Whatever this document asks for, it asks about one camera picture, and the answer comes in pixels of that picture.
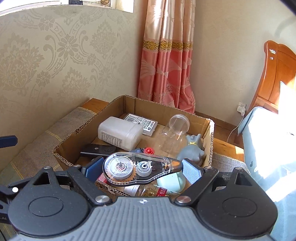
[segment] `electrical outlet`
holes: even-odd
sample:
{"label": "electrical outlet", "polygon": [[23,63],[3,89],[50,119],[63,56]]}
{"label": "electrical outlet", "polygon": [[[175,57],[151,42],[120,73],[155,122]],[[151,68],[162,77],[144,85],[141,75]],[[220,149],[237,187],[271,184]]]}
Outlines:
{"label": "electrical outlet", "polygon": [[247,107],[247,104],[244,104],[243,102],[240,102],[239,103],[239,106],[246,108]]}

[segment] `wooden bed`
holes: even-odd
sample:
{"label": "wooden bed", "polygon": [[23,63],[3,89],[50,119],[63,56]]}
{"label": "wooden bed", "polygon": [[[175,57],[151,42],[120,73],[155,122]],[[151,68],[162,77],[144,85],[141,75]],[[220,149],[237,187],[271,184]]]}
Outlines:
{"label": "wooden bed", "polygon": [[293,51],[269,40],[264,44],[264,52],[264,69],[247,113],[255,106],[278,113],[280,81],[295,90],[296,55]]}

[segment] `jar lid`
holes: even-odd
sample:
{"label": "jar lid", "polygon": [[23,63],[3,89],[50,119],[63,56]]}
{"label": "jar lid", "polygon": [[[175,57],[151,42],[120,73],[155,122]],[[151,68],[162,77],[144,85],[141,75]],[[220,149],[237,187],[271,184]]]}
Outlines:
{"label": "jar lid", "polygon": [[188,118],[181,114],[176,114],[169,121],[170,129],[178,134],[183,135],[189,130],[190,122]]}

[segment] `gray rubber toy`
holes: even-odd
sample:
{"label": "gray rubber toy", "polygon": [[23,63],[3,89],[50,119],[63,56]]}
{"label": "gray rubber toy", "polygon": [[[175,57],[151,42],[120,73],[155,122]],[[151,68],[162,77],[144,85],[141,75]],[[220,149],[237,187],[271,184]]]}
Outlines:
{"label": "gray rubber toy", "polygon": [[204,152],[205,148],[202,146],[202,135],[198,134],[197,136],[192,135],[186,136],[187,146],[185,146],[177,156],[179,161],[182,161],[184,158],[188,158],[191,161],[194,161],[197,165],[201,166],[206,158]]}

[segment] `pink curtain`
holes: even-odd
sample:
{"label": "pink curtain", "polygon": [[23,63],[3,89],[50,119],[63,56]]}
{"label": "pink curtain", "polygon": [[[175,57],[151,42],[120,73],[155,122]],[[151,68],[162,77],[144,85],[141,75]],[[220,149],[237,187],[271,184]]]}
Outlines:
{"label": "pink curtain", "polygon": [[190,113],[195,0],[149,0],[138,97]]}

